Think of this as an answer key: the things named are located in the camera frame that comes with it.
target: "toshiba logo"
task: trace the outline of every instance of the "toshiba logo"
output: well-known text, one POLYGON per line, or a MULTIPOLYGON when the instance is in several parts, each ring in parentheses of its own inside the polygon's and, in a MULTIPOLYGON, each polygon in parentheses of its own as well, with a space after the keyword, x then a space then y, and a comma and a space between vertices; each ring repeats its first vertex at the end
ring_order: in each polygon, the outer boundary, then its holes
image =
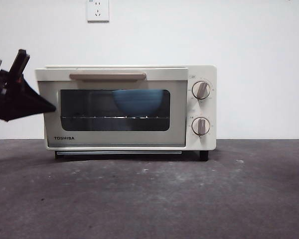
POLYGON ((54 137, 54 139, 57 139, 57 140, 73 140, 74 137, 70 136, 70 137, 54 137))

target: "oven foot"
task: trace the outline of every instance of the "oven foot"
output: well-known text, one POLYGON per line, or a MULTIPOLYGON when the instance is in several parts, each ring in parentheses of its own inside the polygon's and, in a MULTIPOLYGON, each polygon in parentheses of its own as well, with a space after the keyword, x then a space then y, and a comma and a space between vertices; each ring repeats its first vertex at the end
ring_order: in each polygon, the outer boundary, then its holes
POLYGON ((54 152, 54 159, 55 160, 62 159, 63 157, 64 157, 64 155, 59 155, 57 151, 54 152))
POLYGON ((209 151, 200 151, 199 152, 199 158, 200 158, 200 161, 208 161, 208 152, 209 151))

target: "outlet socket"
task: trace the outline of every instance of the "outlet socket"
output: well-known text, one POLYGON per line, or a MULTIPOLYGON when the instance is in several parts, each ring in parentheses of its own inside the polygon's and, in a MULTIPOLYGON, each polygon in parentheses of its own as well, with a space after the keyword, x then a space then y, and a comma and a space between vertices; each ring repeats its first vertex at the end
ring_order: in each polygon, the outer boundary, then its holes
POLYGON ((87 0, 88 22, 109 22, 110 3, 109 0, 87 0))

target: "oven base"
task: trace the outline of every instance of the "oven base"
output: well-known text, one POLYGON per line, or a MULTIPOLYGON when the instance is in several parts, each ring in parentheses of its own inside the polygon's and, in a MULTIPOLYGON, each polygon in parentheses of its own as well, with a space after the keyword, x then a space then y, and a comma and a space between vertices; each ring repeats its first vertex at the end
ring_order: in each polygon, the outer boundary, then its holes
MULTIPOLYGON (((55 151, 56 160, 63 158, 65 155, 114 155, 114 154, 182 154, 182 151, 55 151)), ((208 151, 200 151, 199 158, 201 161, 208 161, 208 151)))

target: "oven handle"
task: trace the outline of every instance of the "oven handle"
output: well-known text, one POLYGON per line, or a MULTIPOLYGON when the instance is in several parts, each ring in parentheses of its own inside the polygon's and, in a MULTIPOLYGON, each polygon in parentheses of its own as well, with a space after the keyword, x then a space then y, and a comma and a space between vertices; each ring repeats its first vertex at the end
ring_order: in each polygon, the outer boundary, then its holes
POLYGON ((70 74, 69 77, 80 81, 143 81, 146 73, 70 74))

